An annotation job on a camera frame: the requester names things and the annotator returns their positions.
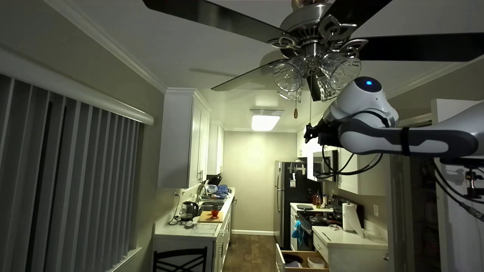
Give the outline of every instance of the microwave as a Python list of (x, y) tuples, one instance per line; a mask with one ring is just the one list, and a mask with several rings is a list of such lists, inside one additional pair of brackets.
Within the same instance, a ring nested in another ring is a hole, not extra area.
[(313, 181), (339, 181), (339, 151), (327, 149), (307, 157), (307, 178)]

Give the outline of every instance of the paper towel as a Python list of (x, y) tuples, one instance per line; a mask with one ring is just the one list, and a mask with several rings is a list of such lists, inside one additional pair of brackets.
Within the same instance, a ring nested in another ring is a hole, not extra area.
[(363, 235), (363, 228), (357, 214), (357, 205), (354, 202), (344, 202), (342, 216), (345, 231), (357, 231), (357, 234)]

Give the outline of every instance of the refrigerator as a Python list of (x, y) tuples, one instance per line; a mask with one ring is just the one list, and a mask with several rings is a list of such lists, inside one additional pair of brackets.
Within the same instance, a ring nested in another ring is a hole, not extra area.
[(276, 241), (282, 249), (291, 249), (291, 202), (312, 202), (315, 193), (323, 194), (321, 181), (306, 176), (304, 161), (276, 163)]

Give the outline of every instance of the ceiling fan blade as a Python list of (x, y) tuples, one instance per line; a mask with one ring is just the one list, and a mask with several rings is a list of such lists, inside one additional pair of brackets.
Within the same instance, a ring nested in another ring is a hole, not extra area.
[(392, 0), (336, 0), (327, 13), (359, 27)]
[(217, 90), (217, 92), (232, 90), (232, 89), (236, 89), (238, 86), (241, 86), (244, 83), (248, 83), (248, 81), (261, 83), (264, 86), (267, 86), (267, 84), (271, 84), (271, 86), (274, 84), (276, 86), (273, 77), (268, 77), (268, 75), (273, 73), (273, 66), (276, 63), (279, 63), (279, 61), (282, 61), (282, 60), (274, 60), (274, 61), (270, 61), (267, 64), (262, 64), (262, 66), (259, 66), (256, 69), (251, 69), (251, 70), (244, 72), (244, 73), (241, 73), (238, 77), (233, 77), (233, 78), (230, 78), (230, 80), (227, 80), (224, 83), (220, 83), (220, 84), (214, 86), (212, 89)]
[(362, 60), (468, 61), (484, 54), (484, 33), (365, 37)]
[(256, 40), (273, 43), (285, 31), (279, 27), (247, 16), (236, 10), (206, 0), (144, 0), (155, 10), (206, 24), (226, 31), (233, 31)]

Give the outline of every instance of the oven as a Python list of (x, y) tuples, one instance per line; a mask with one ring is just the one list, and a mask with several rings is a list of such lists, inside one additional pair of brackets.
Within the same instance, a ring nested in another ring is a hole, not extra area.
[(313, 244), (313, 225), (342, 225), (342, 217), (338, 213), (324, 211), (298, 211), (300, 219), (300, 237), (298, 250), (315, 250)]

